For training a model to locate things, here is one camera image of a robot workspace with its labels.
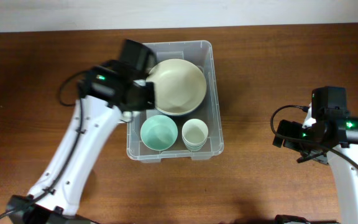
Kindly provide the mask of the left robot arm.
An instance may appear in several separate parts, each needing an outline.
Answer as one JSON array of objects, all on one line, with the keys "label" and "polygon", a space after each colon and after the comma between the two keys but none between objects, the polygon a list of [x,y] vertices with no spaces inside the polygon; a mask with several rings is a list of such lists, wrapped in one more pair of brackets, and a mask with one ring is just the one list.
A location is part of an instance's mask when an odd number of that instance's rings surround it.
[{"label": "left robot arm", "polygon": [[126,39],[117,60],[81,72],[68,129],[48,167],[27,195],[13,195],[0,220],[12,223],[91,223],[77,214],[85,183],[106,141],[123,122],[155,107],[157,64],[152,49]]}]

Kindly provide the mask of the cream bowl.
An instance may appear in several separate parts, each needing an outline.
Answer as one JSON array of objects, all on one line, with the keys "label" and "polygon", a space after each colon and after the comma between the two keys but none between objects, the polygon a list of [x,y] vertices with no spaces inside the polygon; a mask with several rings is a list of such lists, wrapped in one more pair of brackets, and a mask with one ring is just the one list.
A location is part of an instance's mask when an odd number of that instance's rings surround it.
[{"label": "cream bowl", "polygon": [[207,83],[203,72],[183,59],[168,59],[151,69],[147,78],[154,82],[155,107],[171,113],[191,110],[202,103]]}]

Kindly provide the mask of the cream white cup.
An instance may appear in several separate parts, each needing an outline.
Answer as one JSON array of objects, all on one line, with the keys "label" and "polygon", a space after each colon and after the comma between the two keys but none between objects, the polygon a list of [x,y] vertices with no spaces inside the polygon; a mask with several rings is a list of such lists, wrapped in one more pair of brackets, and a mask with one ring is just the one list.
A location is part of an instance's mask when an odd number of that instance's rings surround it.
[{"label": "cream white cup", "polygon": [[206,141],[209,129],[200,119],[189,119],[182,127],[182,137],[188,142],[199,143]]}]

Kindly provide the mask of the mint green cup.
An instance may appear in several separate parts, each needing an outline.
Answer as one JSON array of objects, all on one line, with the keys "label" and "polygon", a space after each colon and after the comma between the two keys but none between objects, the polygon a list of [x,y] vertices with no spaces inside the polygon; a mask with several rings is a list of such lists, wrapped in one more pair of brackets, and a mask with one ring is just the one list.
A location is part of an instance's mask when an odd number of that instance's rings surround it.
[{"label": "mint green cup", "polygon": [[192,146],[187,146],[187,145],[185,147],[191,152],[197,152],[197,151],[200,151],[203,148],[203,146],[192,147]]}]

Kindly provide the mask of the grey cup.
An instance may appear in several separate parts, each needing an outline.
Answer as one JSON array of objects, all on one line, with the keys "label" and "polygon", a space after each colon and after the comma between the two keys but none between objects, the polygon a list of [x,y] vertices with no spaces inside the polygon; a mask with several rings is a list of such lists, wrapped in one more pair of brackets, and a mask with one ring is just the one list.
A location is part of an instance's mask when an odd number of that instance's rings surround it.
[{"label": "grey cup", "polygon": [[185,146],[192,146],[192,147],[198,147],[198,146],[204,146],[204,144],[206,143],[206,141],[203,142],[199,142],[199,143],[192,143],[192,142],[188,142],[185,139],[183,140]]}]

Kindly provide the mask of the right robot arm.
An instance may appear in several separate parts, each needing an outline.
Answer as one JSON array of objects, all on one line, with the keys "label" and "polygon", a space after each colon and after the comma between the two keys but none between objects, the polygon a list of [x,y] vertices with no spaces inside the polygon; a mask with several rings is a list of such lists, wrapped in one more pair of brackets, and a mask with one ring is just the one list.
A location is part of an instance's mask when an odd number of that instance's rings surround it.
[{"label": "right robot arm", "polygon": [[273,145],[300,153],[298,163],[316,161],[333,173],[343,223],[358,223],[358,117],[347,109],[346,90],[324,86],[311,93],[302,123],[281,120],[271,126]]}]

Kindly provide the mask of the mint green small bowl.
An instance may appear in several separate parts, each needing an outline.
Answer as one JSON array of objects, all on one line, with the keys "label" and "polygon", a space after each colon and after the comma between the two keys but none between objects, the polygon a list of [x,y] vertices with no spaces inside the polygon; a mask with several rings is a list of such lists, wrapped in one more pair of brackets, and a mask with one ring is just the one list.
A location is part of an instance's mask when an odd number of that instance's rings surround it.
[{"label": "mint green small bowl", "polygon": [[155,115],[147,119],[140,129],[142,142],[151,150],[164,151],[173,146],[178,137],[178,127],[174,120],[165,115]]}]

